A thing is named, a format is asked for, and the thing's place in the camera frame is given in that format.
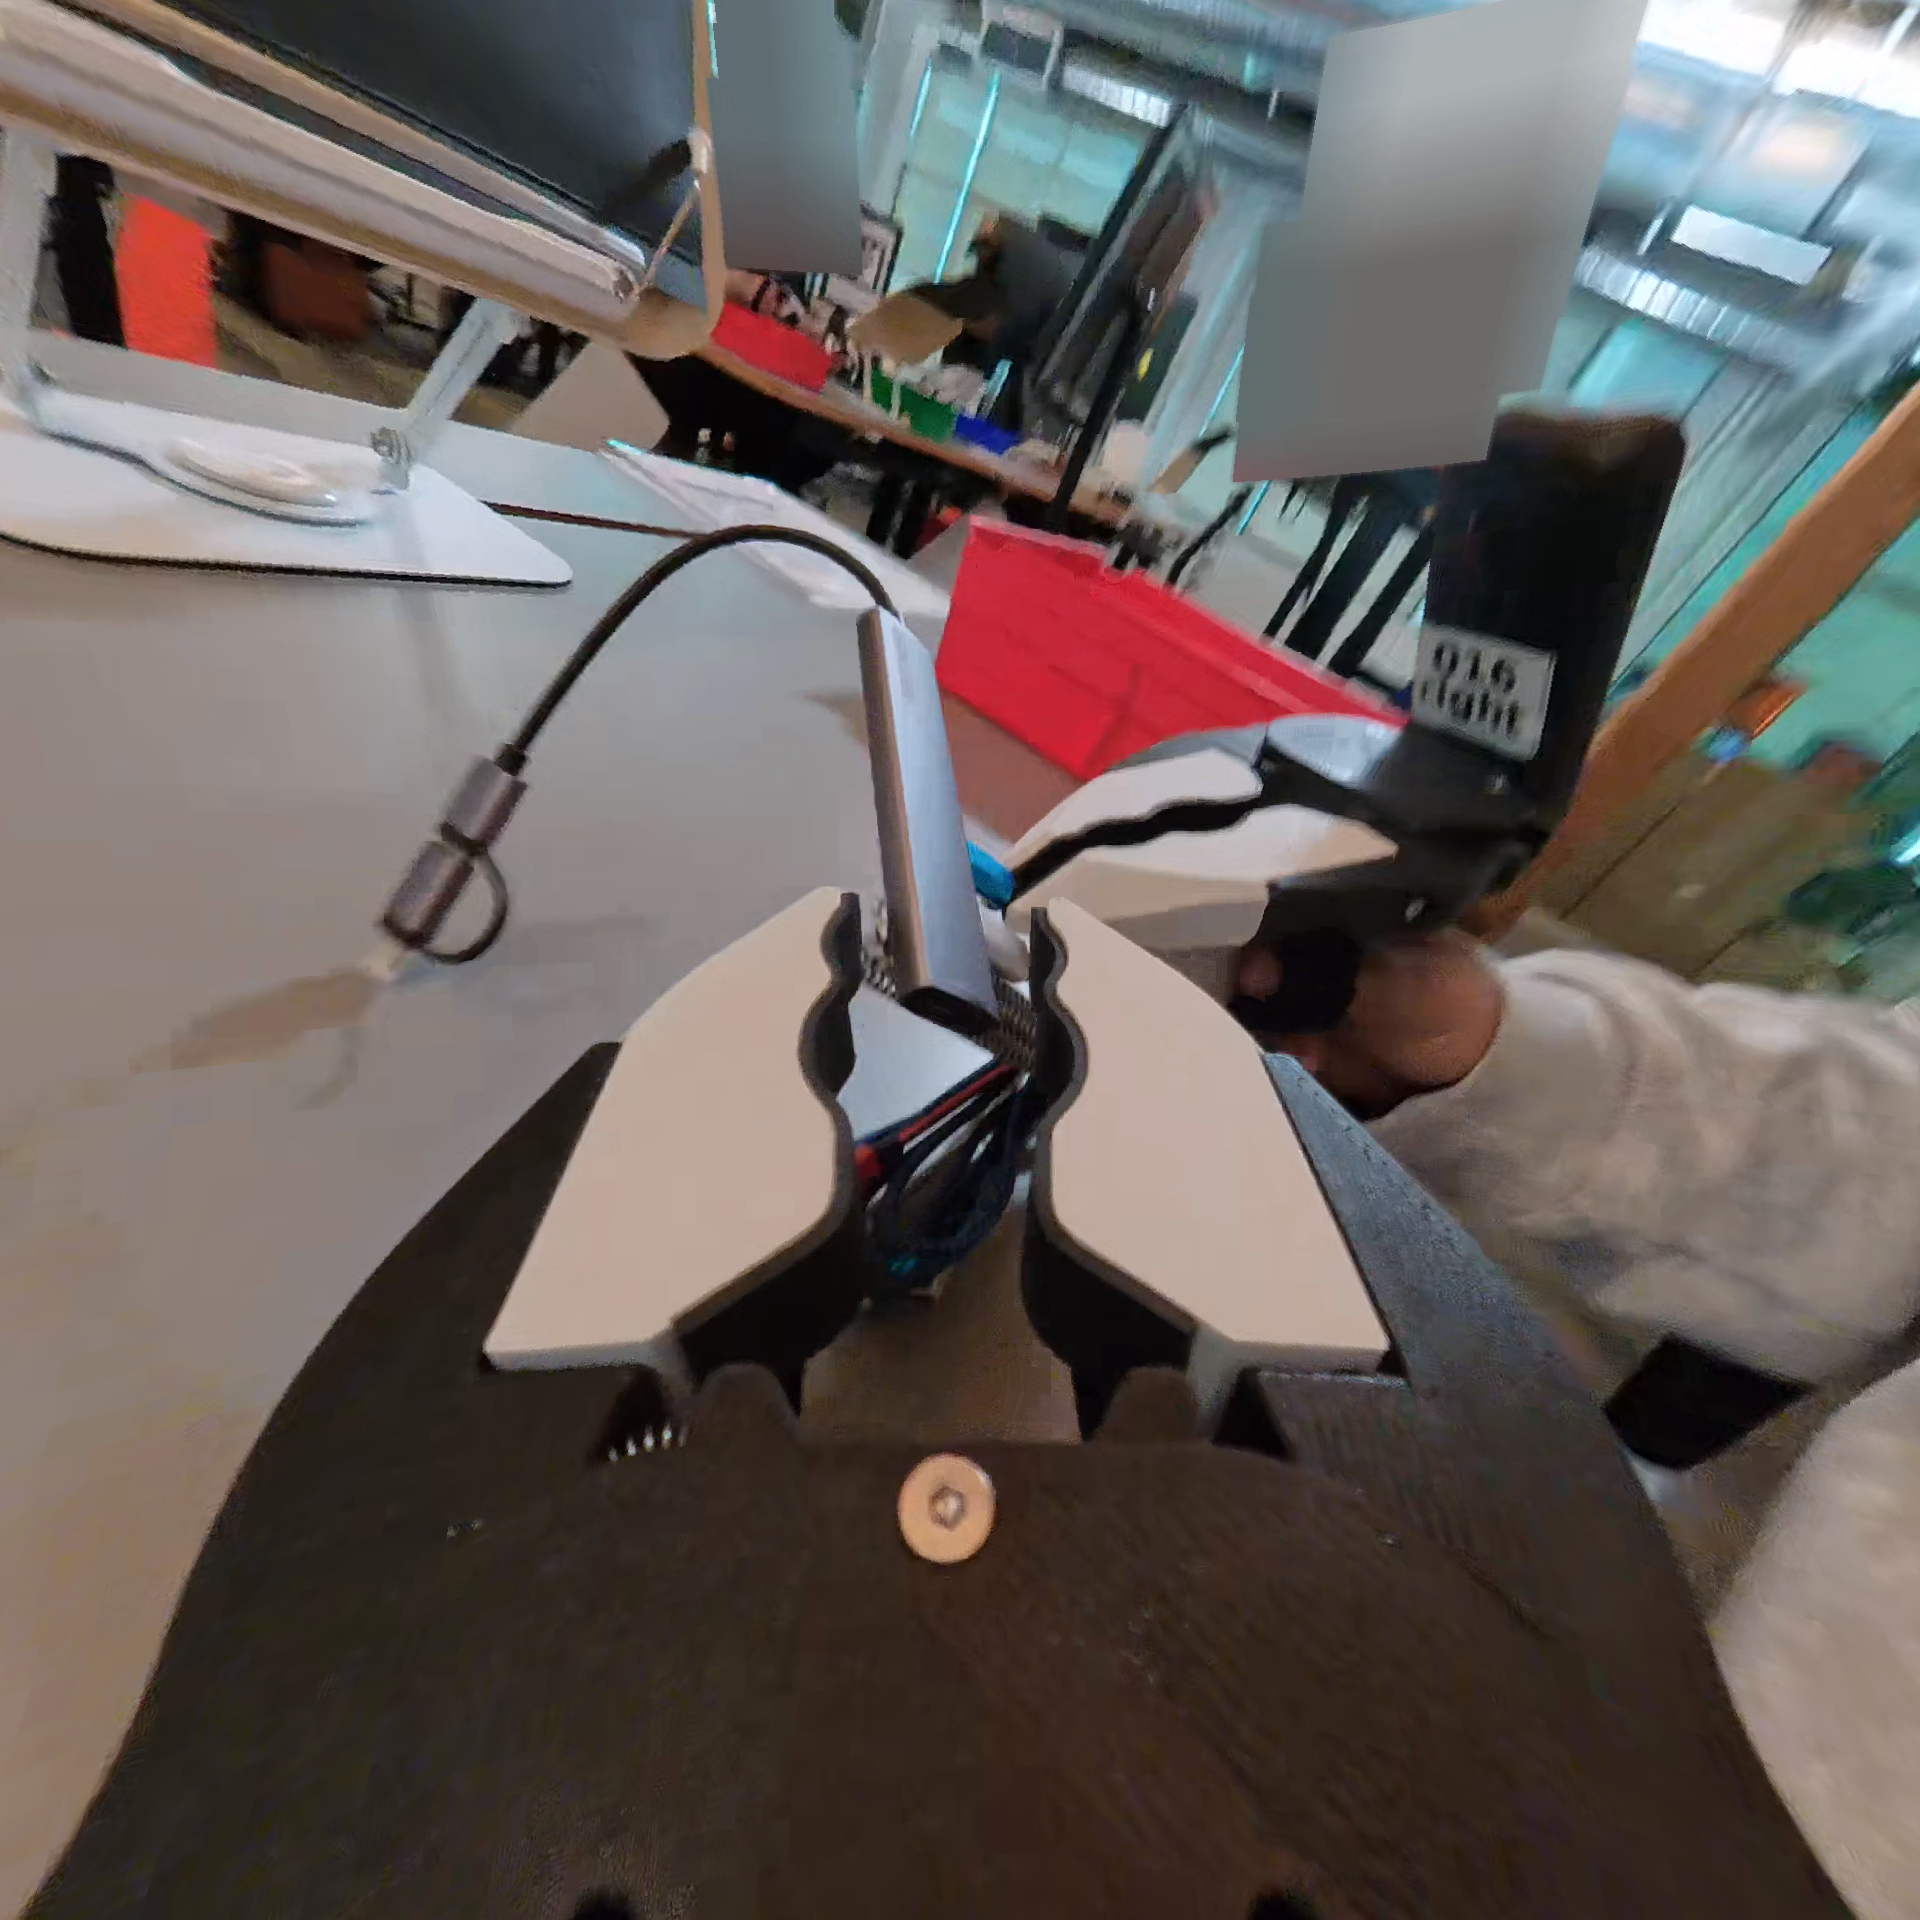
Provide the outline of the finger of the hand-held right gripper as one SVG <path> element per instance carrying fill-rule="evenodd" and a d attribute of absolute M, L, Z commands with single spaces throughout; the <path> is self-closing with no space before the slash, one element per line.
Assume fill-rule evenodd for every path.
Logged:
<path fill-rule="evenodd" d="M 1248 946 L 1280 880 L 1346 870 L 1399 845 L 1340 818 L 1239 818 L 1167 831 L 1136 845 L 1084 847 L 1010 903 L 1008 930 L 1026 938 L 1035 911 L 1063 903 L 1113 928 L 1210 991 Z"/>
<path fill-rule="evenodd" d="M 1080 784 L 1015 840 L 1012 878 L 1043 878 L 1104 831 L 1170 831 L 1189 815 L 1229 819 L 1263 795 L 1264 731 L 1178 735 Z"/>

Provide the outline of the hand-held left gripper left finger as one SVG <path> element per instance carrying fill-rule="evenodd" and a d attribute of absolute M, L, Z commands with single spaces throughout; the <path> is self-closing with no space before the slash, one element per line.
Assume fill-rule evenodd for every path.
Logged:
<path fill-rule="evenodd" d="M 628 1027 L 488 1331 L 498 1370 L 801 1373 L 836 1337 L 867 1285 L 839 1099 L 860 934 L 819 886 Z"/>

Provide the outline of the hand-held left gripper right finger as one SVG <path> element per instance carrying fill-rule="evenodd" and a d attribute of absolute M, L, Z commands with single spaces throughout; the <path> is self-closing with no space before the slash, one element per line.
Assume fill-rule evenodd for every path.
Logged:
<path fill-rule="evenodd" d="M 1085 907 L 1039 911 L 1029 957 L 1024 1312 L 1076 1414 L 1152 1368 L 1208 1419 L 1255 1368 L 1376 1376 L 1393 1334 L 1257 1041 Z"/>

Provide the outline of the grey usb hub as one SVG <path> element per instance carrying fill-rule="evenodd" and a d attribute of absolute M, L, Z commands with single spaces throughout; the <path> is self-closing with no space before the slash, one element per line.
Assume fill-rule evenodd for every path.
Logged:
<path fill-rule="evenodd" d="M 967 1039 L 1000 1019 L 931 650 L 884 608 L 858 616 L 887 976 L 901 1006 Z"/>

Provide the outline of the person's right hand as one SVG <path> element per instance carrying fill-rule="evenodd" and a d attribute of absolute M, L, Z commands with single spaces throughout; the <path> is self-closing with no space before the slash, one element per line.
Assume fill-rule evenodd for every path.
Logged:
<path fill-rule="evenodd" d="M 1276 950 L 1243 947 L 1234 986 L 1257 1008 L 1253 1031 L 1263 1047 L 1299 1062 L 1359 1120 L 1460 1082 L 1504 1019 L 1497 954 L 1456 928 L 1367 952 L 1346 1014 L 1322 1033 L 1276 1026 L 1282 981 Z"/>

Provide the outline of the red plastic bin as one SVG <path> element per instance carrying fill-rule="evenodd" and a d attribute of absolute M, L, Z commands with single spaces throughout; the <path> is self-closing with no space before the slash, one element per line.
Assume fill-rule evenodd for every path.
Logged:
<path fill-rule="evenodd" d="M 935 655 L 945 693 L 1073 776 L 1178 735 L 1402 715 L 1095 544 L 971 518 Z"/>

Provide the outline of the wooden edged desk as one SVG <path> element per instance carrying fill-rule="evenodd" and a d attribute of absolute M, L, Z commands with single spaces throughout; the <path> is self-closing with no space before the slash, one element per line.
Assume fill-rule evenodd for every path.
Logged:
<path fill-rule="evenodd" d="M 1044 448 L 981 438 L 981 423 L 833 352 L 799 326 L 745 303 L 725 303 L 714 336 L 663 367 L 685 375 L 688 397 L 661 400 L 681 456 L 748 473 L 801 495 L 834 469 L 879 477 L 868 537 L 911 555 L 931 517 L 996 499 L 1020 523 L 1043 526 L 1065 477 Z"/>

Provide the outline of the laminated paper sheet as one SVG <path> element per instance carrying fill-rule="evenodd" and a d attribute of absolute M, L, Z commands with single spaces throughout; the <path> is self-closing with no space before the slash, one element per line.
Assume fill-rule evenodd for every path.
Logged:
<path fill-rule="evenodd" d="M 604 456 L 615 470 L 657 493 L 671 510 L 675 526 L 691 531 L 714 531 L 755 523 L 819 537 L 872 571 L 907 623 L 940 625 L 946 618 L 948 590 L 925 581 L 911 563 L 880 550 L 864 534 L 852 531 L 801 495 L 719 466 L 672 461 L 626 441 L 605 442 Z M 852 574 L 810 545 L 745 542 L 736 552 L 820 610 L 860 613 L 874 602 L 868 590 Z"/>

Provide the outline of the small red bin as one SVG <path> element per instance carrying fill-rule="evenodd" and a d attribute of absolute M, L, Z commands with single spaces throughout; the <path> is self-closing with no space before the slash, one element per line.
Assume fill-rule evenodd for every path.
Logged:
<path fill-rule="evenodd" d="M 836 367 L 834 349 L 803 326 L 738 301 L 728 301 L 714 325 L 707 353 L 715 352 L 803 392 L 820 392 Z"/>

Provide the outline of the silver laptop stand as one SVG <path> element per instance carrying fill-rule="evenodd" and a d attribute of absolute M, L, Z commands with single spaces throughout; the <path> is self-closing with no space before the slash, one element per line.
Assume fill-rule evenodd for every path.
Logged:
<path fill-rule="evenodd" d="M 691 5 L 695 104 L 712 143 L 691 247 L 623 247 L 479 186 L 195 79 L 178 58 L 77 5 L 2 7 L 4 538 L 84 559 L 420 585 L 562 587 L 569 563 L 509 531 L 429 461 L 492 353 L 523 322 L 671 358 L 723 313 L 725 242 L 707 5 Z M 416 392 L 359 442 L 91 397 L 33 341 L 58 157 L 405 270 L 471 296 Z"/>

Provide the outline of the dark laptop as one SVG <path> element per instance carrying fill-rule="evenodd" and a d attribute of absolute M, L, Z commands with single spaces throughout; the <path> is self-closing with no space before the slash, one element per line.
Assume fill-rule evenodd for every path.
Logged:
<path fill-rule="evenodd" d="M 691 5 L 88 1 L 195 77 L 623 247 L 691 247 L 712 143 Z"/>

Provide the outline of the wooden frame beam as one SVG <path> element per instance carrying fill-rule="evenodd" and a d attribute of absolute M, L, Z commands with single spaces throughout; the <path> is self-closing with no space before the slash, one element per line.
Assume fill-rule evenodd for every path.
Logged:
<path fill-rule="evenodd" d="M 1568 814 L 1547 847 L 1464 925 L 1492 942 L 1559 880 L 1672 762 L 1807 638 L 1884 558 L 1917 511 L 1917 387 L 1792 517 L 1713 613 L 1601 727 Z"/>

